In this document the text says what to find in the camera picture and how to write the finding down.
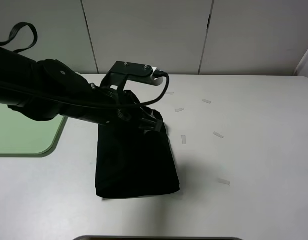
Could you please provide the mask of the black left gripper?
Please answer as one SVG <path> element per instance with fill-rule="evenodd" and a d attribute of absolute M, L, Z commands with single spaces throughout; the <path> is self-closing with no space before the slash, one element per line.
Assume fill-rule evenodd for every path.
<path fill-rule="evenodd" d="M 138 128 L 144 133 L 160 132 L 162 121 L 155 119 L 153 110 L 142 105 L 130 90 L 125 90 L 125 84 L 93 86 L 97 102 L 107 106 L 93 110 L 93 122 L 102 126 Z"/>

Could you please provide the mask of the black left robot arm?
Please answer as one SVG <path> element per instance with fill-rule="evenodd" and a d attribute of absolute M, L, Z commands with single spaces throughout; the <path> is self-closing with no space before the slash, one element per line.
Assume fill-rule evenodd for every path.
<path fill-rule="evenodd" d="M 127 81 L 158 86 L 165 73 L 117 61 L 100 85 L 88 83 L 58 60 L 34 61 L 0 47 L 0 104 L 34 121 L 64 116 L 103 126 L 159 131 L 162 120 L 125 89 Z"/>

